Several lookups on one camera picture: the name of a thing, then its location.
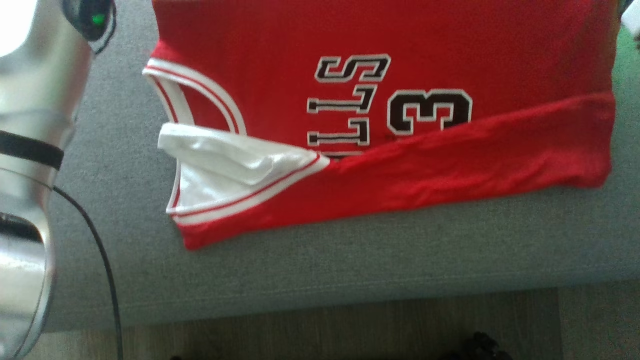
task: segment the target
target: green light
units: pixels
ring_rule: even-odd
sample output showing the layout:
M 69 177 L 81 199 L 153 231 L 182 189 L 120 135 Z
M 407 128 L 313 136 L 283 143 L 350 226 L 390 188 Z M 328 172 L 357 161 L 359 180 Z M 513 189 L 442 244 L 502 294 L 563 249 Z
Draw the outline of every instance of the green light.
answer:
M 94 15 L 94 16 L 92 16 L 92 17 L 91 17 L 91 20 L 93 21 L 93 23 L 94 23 L 95 25 L 100 26 L 100 25 L 103 25 L 103 24 L 104 24 L 104 20 L 105 20 L 106 18 L 107 18 L 107 17 L 106 17 L 103 13 L 101 13 L 101 14 L 98 14 L 98 15 Z

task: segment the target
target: chicago bulls jersey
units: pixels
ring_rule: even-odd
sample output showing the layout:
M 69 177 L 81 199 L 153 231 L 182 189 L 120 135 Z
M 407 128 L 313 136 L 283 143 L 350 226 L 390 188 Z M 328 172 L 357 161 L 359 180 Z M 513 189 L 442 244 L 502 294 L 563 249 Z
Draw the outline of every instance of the chicago bulls jersey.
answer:
M 186 247 L 610 171 L 617 0 L 155 1 Z

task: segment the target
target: gray couch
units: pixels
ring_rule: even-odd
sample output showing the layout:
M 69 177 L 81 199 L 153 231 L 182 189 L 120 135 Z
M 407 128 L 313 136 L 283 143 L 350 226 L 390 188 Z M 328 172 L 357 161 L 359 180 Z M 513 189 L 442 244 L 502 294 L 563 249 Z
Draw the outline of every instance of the gray couch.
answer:
M 149 1 L 120 1 L 58 184 L 84 204 L 113 262 L 125 325 L 640 277 L 640 56 L 621 35 L 614 171 L 601 190 L 553 188 L 253 233 L 188 252 L 164 207 L 174 161 L 140 75 L 157 39 Z M 109 326 L 82 218 L 51 202 L 58 285 L 48 331 Z

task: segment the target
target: black cable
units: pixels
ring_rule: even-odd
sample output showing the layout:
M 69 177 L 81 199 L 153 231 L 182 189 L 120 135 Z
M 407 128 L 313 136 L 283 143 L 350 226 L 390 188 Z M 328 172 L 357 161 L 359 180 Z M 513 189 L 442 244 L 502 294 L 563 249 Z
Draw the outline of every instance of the black cable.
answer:
M 109 45 L 109 42 L 113 37 L 113 33 L 115 33 L 116 31 L 117 14 L 118 14 L 118 11 L 116 9 L 116 2 L 112 1 L 111 2 L 111 29 L 109 29 L 109 33 L 107 34 L 107 37 L 104 39 L 104 42 L 102 43 L 102 45 L 96 51 L 93 52 L 96 56 L 98 56 L 101 52 L 103 52 Z
M 98 235 L 98 230 L 96 230 L 95 225 L 91 221 L 89 214 L 86 213 L 84 208 L 77 203 L 69 194 L 65 193 L 63 190 L 58 188 L 57 186 L 53 187 L 53 191 L 60 194 L 63 198 L 73 205 L 80 215 L 84 218 L 84 221 L 89 226 L 89 230 L 93 234 L 93 238 L 95 239 L 95 244 L 98 246 L 98 250 L 100 250 L 100 256 L 102 256 L 102 262 L 104 263 L 104 269 L 107 273 L 107 280 L 109 282 L 109 291 L 111 292 L 111 304 L 113 305 L 113 319 L 116 327 L 116 342 L 118 347 L 118 360 L 124 359 L 124 349 L 122 346 L 122 326 L 120 324 L 120 308 L 118 306 L 118 296 L 116 295 L 116 284 L 113 280 L 113 272 L 111 271 L 111 264 L 109 263 L 109 258 L 107 257 L 107 252 L 104 250 L 104 245 L 102 244 L 102 239 L 100 239 L 100 235 Z

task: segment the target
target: metallic cylinder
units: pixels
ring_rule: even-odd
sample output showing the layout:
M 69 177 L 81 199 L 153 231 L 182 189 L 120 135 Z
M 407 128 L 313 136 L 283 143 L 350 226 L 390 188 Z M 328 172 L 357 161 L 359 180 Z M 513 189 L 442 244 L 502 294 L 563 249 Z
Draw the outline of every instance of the metallic cylinder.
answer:
M 60 0 L 0 1 L 0 34 L 0 131 L 64 150 L 90 46 Z M 0 360 L 24 357 L 45 322 L 55 278 L 47 202 L 56 175 L 36 160 L 0 154 Z

